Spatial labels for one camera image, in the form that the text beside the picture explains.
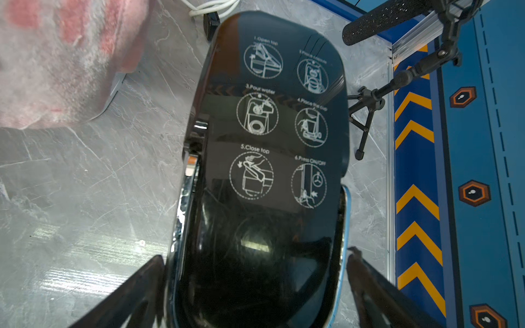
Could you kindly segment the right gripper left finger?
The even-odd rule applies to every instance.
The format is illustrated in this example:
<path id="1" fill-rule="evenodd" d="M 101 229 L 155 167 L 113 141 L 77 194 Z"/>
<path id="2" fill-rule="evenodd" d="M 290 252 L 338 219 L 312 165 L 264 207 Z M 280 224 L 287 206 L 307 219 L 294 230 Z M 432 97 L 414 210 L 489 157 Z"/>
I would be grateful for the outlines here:
<path id="1" fill-rule="evenodd" d="M 72 327 L 153 327 L 164 316 L 164 259 L 153 256 Z"/>

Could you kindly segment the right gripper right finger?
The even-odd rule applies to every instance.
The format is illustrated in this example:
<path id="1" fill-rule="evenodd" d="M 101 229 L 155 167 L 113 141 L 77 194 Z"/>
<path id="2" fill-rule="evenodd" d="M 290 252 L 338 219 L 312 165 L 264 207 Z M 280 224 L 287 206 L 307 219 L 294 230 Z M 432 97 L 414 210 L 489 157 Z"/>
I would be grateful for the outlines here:
<path id="1" fill-rule="evenodd" d="M 361 327 L 441 327 L 362 258 L 348 249 L 347 275 Z"/>

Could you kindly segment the white coffee machine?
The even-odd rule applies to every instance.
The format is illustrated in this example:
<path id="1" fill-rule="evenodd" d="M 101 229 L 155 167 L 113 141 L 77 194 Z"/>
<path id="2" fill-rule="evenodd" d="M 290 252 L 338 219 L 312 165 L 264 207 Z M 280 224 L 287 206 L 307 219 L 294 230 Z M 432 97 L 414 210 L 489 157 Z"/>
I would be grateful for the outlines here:
<path id="1" fill-rule="evenodd" d="M 121 89 L 122 84 L 123 84 L 124 79 L 126 78 L 126 76 L 127 76 L 126 73 L 121 73 L 121 72 L 118 72 L 118 73 L 115 74 L 115 76 L 114 76 L 114 78 L 112 80 L 110 93 L 109 93 L 109 96 L 108 96 L 107 100 L 105 101 L 104 107 L 99 113 L 97 113 L 97 115 L 95 115 L 93 117 L 93 120 L 95 120 L 96 118 L 98 118 L 99 116 L 101 116 L 103 113 L 105 113 L 107 111 L 107 109 L 109 108 L 109 106 L 113 102 L 114 98 L 116 97 L 116 94 Z"/>

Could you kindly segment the black coffee machine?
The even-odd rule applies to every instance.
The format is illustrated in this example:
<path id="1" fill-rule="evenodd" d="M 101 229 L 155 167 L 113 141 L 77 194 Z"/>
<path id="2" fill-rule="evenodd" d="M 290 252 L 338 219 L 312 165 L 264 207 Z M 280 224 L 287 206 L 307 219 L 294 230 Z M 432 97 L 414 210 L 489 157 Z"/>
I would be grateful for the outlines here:
<path id="1" fill-rule="evenodd" d="M 191 107 L 168 327 L 330 327 L 349 235 L 345 70 L 317 31 L 261 12 L 218 27 Z"/>

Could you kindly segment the pink cloth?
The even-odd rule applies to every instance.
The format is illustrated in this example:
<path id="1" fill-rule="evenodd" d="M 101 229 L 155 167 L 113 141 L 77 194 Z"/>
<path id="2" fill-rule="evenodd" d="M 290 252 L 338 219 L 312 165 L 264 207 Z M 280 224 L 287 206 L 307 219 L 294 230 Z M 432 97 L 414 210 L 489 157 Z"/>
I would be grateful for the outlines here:
<path id="1" fill-rule="evenodd" d="M 142 57 L 154 1 L 2 1 L 1 126 L 70 127 Z"/>

